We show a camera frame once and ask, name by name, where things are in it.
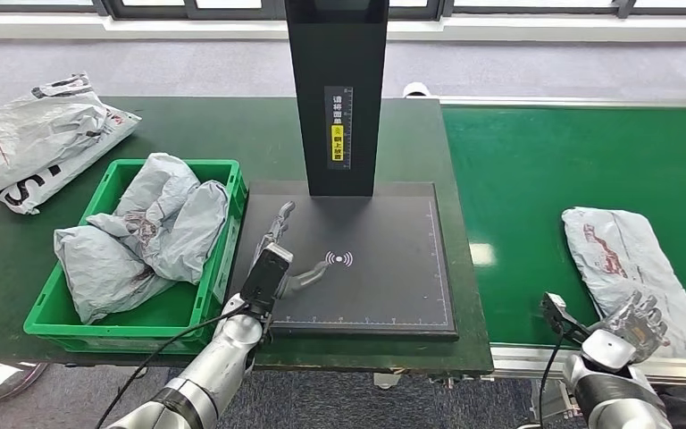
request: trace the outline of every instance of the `crumpled package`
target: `crumpled package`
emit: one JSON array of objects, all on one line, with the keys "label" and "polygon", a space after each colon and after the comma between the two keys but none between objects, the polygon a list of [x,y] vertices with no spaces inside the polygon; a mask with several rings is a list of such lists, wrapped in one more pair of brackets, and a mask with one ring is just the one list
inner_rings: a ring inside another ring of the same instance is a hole
[{"label": "crumpled package", "polygon": [[0,190],[69,160],[102,135],[106,107],[88,76],[32,89],[0,107]]},{"label": "crumpled package", "polygon": [[225,224],[227,202],[221,183],[199,185],[180,159],[151,154],[114,213],[94,214],[87,221],[120,240],[161,277],[198,284]]},{"label": "crumpled package", "polygon": [[101,136],[93,145],[73,158],[52,165],[43,172],[37,172],[0,190],[0,201],[15,213],[37,215],[40,213],[37,209],[39,205],[59,192],[138,127],[140,117],[135,114],[123,112],[109,105],[105,108],[107,120],[101,129]]},{"label": "crumpled package", "polygon": [[84,324],[131,310],[174,284],[94,226],[56,230],[54,252]]},{"label": "crumpled package", "polygon": [[634,291],[653,296],[667,327],[665,343],[654,356],[686,358],[686,292],[648,219],[586,207],[565,210],[561,217],[569,250],[601,318],[613,314]]}]

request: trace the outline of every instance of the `black vertical stand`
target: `black vertical stand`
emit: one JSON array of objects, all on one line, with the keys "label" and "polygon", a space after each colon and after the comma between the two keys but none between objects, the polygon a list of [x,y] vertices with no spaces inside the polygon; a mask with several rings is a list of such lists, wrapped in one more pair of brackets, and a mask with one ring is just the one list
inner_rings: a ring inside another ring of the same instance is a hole
[{"label": "black vertical stand", "polygon": [[311,196],[370,197],[388,0],[285,0]]}]

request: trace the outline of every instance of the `black cable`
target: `black cable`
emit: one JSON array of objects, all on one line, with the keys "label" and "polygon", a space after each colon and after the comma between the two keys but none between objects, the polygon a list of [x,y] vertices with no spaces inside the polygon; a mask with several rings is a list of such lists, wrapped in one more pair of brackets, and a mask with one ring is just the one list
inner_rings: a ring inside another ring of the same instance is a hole
[{"label": "black cable", "polygon": [[554,358],[556,353],[561,349],[561,343],[564,342],[564,330],[558,335],[558,341],[554,347],[554,351],[551,352],[551,357],[546,364],[546,370],[543,371],[543,379],[540,381],[540,392],[538,394],[538,420],[540,421],[540,429],[543,429],[543,390],[546,388],[546,379],[548,379],[548,372],[551,370],[551,366],[554,364]]},{"label": "black cable", "polygon": [[242,306],[240,306],[240,307],[238,307],[238,308],[236,308],[236,309],[234,309],[234,310],[232,310],[232,311],[229,311],[229,312],[227,312],[227,313],[225,313],[225,314],[223,314],[223,315],[219,315],[219,316],[217,316],[217,317],[215,317],[215,318],[209,319],[209,320],[207,320],[207,321],[205,321],[205,322],[202,322],[202,323],[200,323],[200,324],[193,325],[193,326],[189,327],[188,329],[185,329],[185,330],[181,331],[180,333],[176,334],[175,336],[171,337],[169,340],[165,341],[164,344],[162,344],[161,346],[159,346],[159,349],[154,350],[154,352],[152,352],[150,355],[148,355],[148,357],[146,357],[146,360],[144,360],[143,363],[141,363],[141,364],[138,366],[138,368],[136,368],[135,372],[132,373],[132,375],[130,376],[130,378],[128,379],[128,381],[127,381],[127,382],[122,386],[122,388],[117,392],[117,396],[114,397],[114,399],[112,400],[112,403],[109,404],[109,407],[106,408],[106,411],[104,412],[104,415],[101,416],[100,419],[98,419],[98,423],[96,423],[96,429],[100,429],[100,428],[101,428],[101,425],[103,425],[103,424],[104,424],[104,421],[106,420],[106,418],[109,417],[109,414],[110,414],[110,413],[112,412],[112,410],[114,409],[114,406],[116,406],[116,405],[117,405],[117,402],[120,401],[120,399],[121,399],[121,397],[122,397],[122,394],[124,394],[124,392],[128,389],[128,387],[130,387],[130,385],[132,384],[133,380],[135,380],[135,377],[138,376],[138,374],[140,373],[140,371],[142,371],[143,368],[145,368],[146,365],[148,365],[148,362],[151,362],[151,359],[155,358],[156,355],[158,355],[159,353],[161,353],[162,350],[166,349],[167,346],[169,346],[170,344],[174,343],[178,338],[182,337],[183,335],[187,335],[187,334],[189,334],[189,333],[195,331],[196,329],[201,329],[201,328],[203,328],[203,327],[205,327],[205,326],[208,326],[208,325],[210,325],[210,324],[219,322],[219,321],[221,321],[222,319],[226,319],[226,318],[228,318],[228,317],[234,316],[234,315],[236,315],[237,313],[239,313],[239,312],[243,311],[244,309],[246,309],[247,307],[248,307],[248,304],[247,304],[247,303],[246,303],[246,304],[243,304]]}]

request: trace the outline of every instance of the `yellow label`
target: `yellow label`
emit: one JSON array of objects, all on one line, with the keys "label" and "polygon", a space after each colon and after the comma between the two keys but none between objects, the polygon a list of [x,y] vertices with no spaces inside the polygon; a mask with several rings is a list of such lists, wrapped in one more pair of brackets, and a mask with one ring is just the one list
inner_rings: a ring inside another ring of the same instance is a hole
[{"label": "yellow label", "polygon": [[343,161],[343,125],[330,126],[330,157],[333,161]]}]

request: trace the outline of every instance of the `wireless charging symbol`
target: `wireless charging symbol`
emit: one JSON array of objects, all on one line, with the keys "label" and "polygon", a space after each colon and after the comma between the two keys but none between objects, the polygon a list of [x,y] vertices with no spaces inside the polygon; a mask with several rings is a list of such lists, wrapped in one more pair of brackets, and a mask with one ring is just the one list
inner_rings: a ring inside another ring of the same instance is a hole
[{"label": "wireless charging symbol", "polygon": [[351,255],[351,252],[346,252],[343,255],[335,255],[332,252],[327,252],[324,260],[330,265],[343,264],[345,266],[351,266],[351,264],[354,263],[354,256]]}]

